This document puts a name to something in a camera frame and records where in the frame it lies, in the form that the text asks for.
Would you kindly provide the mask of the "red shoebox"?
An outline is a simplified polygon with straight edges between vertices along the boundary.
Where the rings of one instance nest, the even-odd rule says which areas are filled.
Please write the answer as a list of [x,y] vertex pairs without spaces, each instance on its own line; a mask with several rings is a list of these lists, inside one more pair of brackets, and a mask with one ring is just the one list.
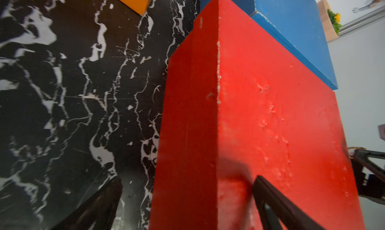
[[365,228],[335,93],[231,0],[168,63],[151,230],[260,230],[259,176],[326,230]]

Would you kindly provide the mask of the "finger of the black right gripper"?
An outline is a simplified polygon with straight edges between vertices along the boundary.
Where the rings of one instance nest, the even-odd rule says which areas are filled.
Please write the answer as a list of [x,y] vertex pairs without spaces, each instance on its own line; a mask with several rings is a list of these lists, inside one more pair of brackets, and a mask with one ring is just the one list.
[[385,168],[373,162],[384,160],[385,154],[365,148],[349,148],[356,186],[360,197],[385,204]]

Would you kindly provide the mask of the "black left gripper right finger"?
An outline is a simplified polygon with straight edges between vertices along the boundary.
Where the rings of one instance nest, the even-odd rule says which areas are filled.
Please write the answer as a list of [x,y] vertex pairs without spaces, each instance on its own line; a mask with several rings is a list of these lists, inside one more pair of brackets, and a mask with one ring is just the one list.
[[252,193],[265,230],[322,230],[323,227],[305,214],[263,176],[257,176]]

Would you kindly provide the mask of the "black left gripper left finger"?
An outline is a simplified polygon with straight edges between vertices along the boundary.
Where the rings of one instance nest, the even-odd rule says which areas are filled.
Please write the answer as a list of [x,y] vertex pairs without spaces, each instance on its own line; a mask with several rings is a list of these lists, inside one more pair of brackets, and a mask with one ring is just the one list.
[[53,229],[110,230],[116,217],[122,189],[121,179],[114,177]]

